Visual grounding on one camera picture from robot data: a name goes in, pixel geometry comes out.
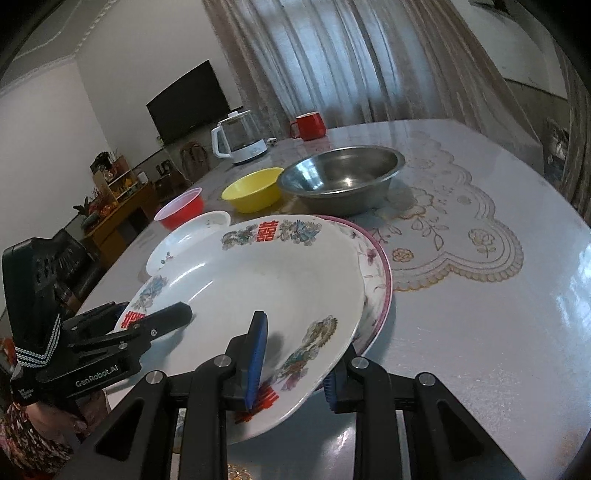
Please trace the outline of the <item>person's left hand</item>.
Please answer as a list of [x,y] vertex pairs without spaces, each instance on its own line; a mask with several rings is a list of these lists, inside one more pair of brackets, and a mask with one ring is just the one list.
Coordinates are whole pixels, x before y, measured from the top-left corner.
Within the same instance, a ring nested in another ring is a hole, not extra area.
[[56,441],[66,433],[90,435],[110,413],[103,391],[92,394],[82,402],[80,415],[75,415],[42,402],[25,407],[25,412],[39,434]]

